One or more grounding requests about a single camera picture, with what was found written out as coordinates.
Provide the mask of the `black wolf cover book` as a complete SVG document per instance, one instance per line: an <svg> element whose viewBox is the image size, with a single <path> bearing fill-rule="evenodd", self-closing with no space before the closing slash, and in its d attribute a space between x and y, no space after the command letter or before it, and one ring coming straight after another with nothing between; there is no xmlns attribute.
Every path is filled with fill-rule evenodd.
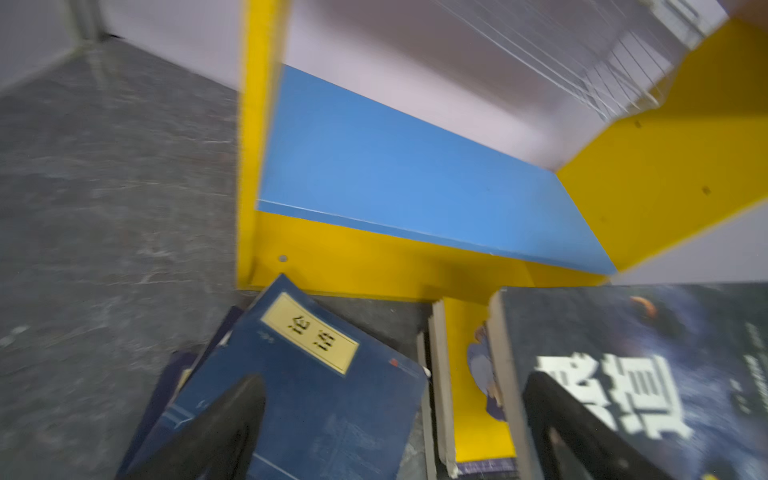
<svg viewBox="0 0 768 480"><path fill-rule="evenodd" d="M505 287L486 329L521 478L544 475L535 372L663 476L766 477L765 284Z"/></svg>

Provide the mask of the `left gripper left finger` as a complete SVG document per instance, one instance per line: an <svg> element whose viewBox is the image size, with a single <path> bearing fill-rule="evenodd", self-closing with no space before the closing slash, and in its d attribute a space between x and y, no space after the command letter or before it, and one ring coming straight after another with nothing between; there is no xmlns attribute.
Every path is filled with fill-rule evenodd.
<svg viewBox="0 0 768 480"><path fill-rule="evenodd" d="M247 375L123 477L245 479L265 409L263 378Z"/></svg>

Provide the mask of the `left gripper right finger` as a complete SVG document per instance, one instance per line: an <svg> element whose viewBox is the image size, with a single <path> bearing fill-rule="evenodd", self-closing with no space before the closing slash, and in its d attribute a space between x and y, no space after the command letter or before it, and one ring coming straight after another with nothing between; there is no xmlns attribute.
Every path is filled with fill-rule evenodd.
<svg viewBox="0 0 768 480"><path fill-rule="evenodd" d="M522 398L545 479L562 479L552 435L560 438L592 479L668 479L670 476L614 433L571 393L544 372L531 373Z"/></svg>

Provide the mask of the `yellow cartoon cover book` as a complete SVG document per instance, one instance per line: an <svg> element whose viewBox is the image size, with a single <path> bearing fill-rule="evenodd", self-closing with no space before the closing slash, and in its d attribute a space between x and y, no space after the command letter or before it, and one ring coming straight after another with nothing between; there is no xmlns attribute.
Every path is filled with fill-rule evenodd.
<svg viewBox="0 0 768 480"><path fill-rule="evenodd" d="M445 297L432 305L428 320L436 454L450 479L518 477L486 318L486 306Z"/></svg>

